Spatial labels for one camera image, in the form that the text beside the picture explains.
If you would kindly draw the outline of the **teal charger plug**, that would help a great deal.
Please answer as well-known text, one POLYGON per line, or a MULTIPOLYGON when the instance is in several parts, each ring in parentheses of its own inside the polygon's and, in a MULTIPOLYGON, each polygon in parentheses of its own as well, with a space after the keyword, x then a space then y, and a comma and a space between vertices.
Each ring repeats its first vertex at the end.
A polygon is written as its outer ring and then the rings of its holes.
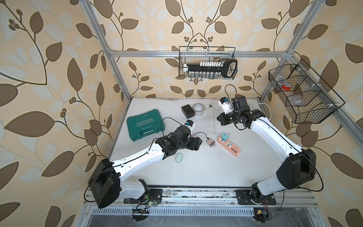
POLYGON ((229 138, 229 134, 227 134, 227 133, 223 133, 223 134, 221 135, 221 140, 223 140, 223 141, 227 141, 227 140, 228 140, 228 138, 229 138))

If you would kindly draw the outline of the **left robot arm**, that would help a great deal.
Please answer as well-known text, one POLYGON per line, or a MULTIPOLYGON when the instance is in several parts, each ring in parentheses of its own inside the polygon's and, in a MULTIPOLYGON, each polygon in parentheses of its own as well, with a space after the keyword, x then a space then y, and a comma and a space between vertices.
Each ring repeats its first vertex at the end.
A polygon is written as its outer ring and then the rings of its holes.
POLYGON ((179 126, 174 132, 153 140, 144 150, 124 159, 110 161, 108 158, 99 162, 88 181, 99 209, 105 208, 117 199, 133 199, 143 202, 150 189, 143 179, 128 181, 141 169, 173 156, 181 149, 197 151, 202 144, 199 137, 193 137, 195 125, 191 120, 179 126))

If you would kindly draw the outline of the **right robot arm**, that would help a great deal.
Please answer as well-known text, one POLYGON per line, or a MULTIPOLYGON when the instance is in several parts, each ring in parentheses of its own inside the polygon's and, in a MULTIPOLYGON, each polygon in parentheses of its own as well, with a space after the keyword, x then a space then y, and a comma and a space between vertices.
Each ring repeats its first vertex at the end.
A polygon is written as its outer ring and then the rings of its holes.
POLYGON ((218 101, 223 109, 216 119, 222 126, 242 124, 251 129, 270 145, 281 159, 281 166, 275 174, 252 185, 250 199, 261 204, 268 196, 301 188, 319 174, 316 169, 316 154, 311 149, 303 149, 283 133, 258 109, 251 110, 244 96, 233 99, 223 97, 218 101))

